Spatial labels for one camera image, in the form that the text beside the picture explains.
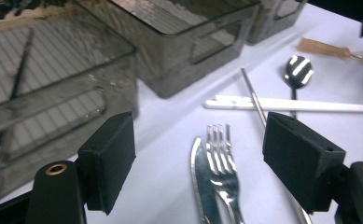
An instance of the white table surface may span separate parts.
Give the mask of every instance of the white table surface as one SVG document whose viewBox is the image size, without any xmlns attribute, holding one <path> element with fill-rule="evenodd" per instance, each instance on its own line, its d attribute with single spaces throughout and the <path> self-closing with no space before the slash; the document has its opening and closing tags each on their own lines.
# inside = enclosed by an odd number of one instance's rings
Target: white table surface
<svg viewBox="0 0 363 224">
<path fill-rule="evenodd" d="M 205 139 L 206 125 L 230 125 L 234 158 L 241 185 L 240 204 L 245 223 L 298 223 L 284 188 L 261 153 L 264 130 L 254 110 L 205 109 L 216 94 L 249 96 L 240 73 L 243 67 L 259 97 L 289 99 L 282 79 L 283 65 L 294 54 L 312 61 L 314 76 L 298 91 L 300 100 L 363 104 L 363 63 L 298 52 L 301 37 L 351 50 L 363 50 L 360 23 L 307 5 L 296 24 L 170 99 L 156 96 L 138 81 L 140 115 L 134 121 L 136 159 L 109 216 L 87 211 L 88 223 L 199 223 L 192 187 L 190 151 L 195 137 Z M 346 150 L 344 164 L 363 161 L 363 114 L 300 112 L 299 120 Z M 31 188 L 29 183 L 4 200 Z M 314 213 L 314 224 L 335 223 L 337 204 Z M 221 207 L 223 223 L 230 223 Z"/>
</svg>

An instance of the knife blade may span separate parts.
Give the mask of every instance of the knife blade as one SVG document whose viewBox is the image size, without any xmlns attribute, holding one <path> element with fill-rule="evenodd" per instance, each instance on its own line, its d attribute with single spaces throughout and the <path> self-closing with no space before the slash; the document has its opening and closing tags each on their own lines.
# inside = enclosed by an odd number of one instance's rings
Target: knife blade
<svg viewBox="0 0 363 224">
<path fill-rule="evenodd" d="M 210 181 L 210 167 L 204 153 L 202 139 L 197 137 L 190 155 L 193 188 L 202 224 L 220 224 L 216 195 Z"/>
</svg>

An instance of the white chopstick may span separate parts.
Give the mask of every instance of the white chopstick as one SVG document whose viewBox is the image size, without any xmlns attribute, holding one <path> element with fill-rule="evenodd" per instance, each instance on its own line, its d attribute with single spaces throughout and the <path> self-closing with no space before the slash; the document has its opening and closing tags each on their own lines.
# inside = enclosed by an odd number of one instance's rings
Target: white chopstick
<svg viewBox="0 0 363 224">
<path fill-rule="evenodd" d="M 271 98 L 258 98 L 264 110 L 273 111 L 307 111 L 307 112 L 354 112 L 363 113 L 363 105 L 326 103 L 315 101 L 294 101 Z M 207 100 L 204 107 L 208 109 L 253 110 L 254 103 L 249 97 L 217 95 L 214 100 Z"/>
</svg>

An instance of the plastic tray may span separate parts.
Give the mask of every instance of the plastic tray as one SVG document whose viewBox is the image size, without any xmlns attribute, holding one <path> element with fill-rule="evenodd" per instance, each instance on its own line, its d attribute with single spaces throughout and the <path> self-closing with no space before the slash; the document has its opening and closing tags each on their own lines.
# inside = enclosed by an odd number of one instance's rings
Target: plastic tray
<svg viewBox="0 0 363 224">
<path fill-rule="evenodd" d="M 261 0 L 247 43 L 257 44 L 294 25 L 306 2 L 307 0 Z"/>
<path fill-rule="evenodd" d="M 101 18 L 137 47 L 137 75 L 161 98 L 238 57 L 258 9 L 257 0 L 108 4 L 111 17 Z"/>
<path fill-rule="evenodd" d="M 14 11 L 0 18 L 0 198 L 75 155 L 108 118 L 138 112 L 133 45 L 73 2 Z"/>
</svg>

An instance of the cutlery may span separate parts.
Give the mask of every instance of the cutlery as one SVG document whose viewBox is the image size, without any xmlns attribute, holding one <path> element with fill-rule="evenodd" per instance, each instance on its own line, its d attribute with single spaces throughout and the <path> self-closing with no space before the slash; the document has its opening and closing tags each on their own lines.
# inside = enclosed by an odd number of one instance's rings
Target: cutlery
<svg viewBox="0 0 363 224">
<path fill-rule="evenodd" d="M 309 59 L 294 55 L 286 63 L 286 73 L 284 79 L 292 90 L 292 100 L 298 100 L 297 89 L 304 87 L 313 74 L 313 67 Z M 297 113 L 291 111 L 292 117 L 297 118 Z"/>
<path fill-rule="evenodd" d="M 195 188 L 202 224 L 220 224 L 216 195 L 210 181 L 210 166 L 204 153 L 202 139 L 197 137 L 190 155 L 193 188 Z"/>
<path fill-rule="evenodd" d="M 250 79 L 248 78 L 248 75 L 247 73 L 245 72 L 244 69 L 242 69 L 243 71 L 243 74 L 244 74 L 244 79 L 245 79 L 245 82 L 247 83 L 247 87 L 248 87 L 248 90 L 250 91 L 250 94 L 251 96 L 255 96 L 253 97 L 253 100 L 254 100 L 254 106 L 256 108 L 256 110 L 258 111 L 259 113 L 259 116 L 261 118 L 261 121 L 262 121 L 262 124 L 263 124 L 263 127 L 266 128 L 266 117 L 265 116 L 261 116 L 263 115 L 263 111 L 262 111 L 262 107 L 260 107 L 260 104 L 259 104 L 259 101 L 258 101 L 258 97 L 257 95 L 255 94 L 255 91 L 253 89 L 253 85 L 250 81 Z M 312 224 L 312 221 L 309 217 L 309 215 L 303 210 L 303 208 L 300 207 L 300 205 L 298 204 L 298 202 L 295 200 L 295 198 L 289 193 L 289 191 L 286 191 L 287 194 L 286 196 L 290 199 L 290 201 L 292 202 L 292 206 L 294 207 L 295 209 L 295 212 L 296 212 L 296 215 L 298 217 L 298 220 L 300 221 L 301 224 Z"/>
<path fill-rule="evenodd" d="M 239 180 L 231 152 L 229 125 L 226 126 L 226 140 L 222 125 L 207 127 L 206 150 L 214 190 L 227 205 L 232 223 L 243 224 L 238 203 Z"/>
<path fill-rule="evenodd" d="M 13 84 L 12 92 L 9 96 L 9 100 L 14 100 L 18 97 L 19 89 L 21 88 L 21 77 L 23 75 L 26 60 L 30 52 L 30 48 L 32 46 L 32 41 L 34 37 L 34 30 L 32 28 L 29 29 L 29 34 L 27 35 L 27 41 L 24 44 L 23 54 L 21 55 L 21 62 L 18 67 L 18 72 L 15 76 L 15 81 Z M 12 127 L 8 127 L 4 130 L 0 131 L 0 167 L 4 166 L 7 162 L 7 151 L 10 148 L 10 139 L 12 137 Z"/>
<path fill-rule="evenodd" d="M 351 52 L 349 48 L 339 48 L 308 38 L 303 38 L 300 41 L 297 46 L 297 50 L 308 53 L 331 55 L 343 59 L 353 57 L 363 61 L 363 51 Z"/>
<path fill-rule="evenodd" d="M 273 98 L 258 98 L 263 110 L 271 111 L 305 111 L 305 112 L 348 112 L 363 113 L 363 105 L 339 104 L 316 101 L 294 101 Z M 255 110 L 254 102 L 249 97 L 217 95 L 207 100 L 203 106 L 207 109 Z"/>
</svg>

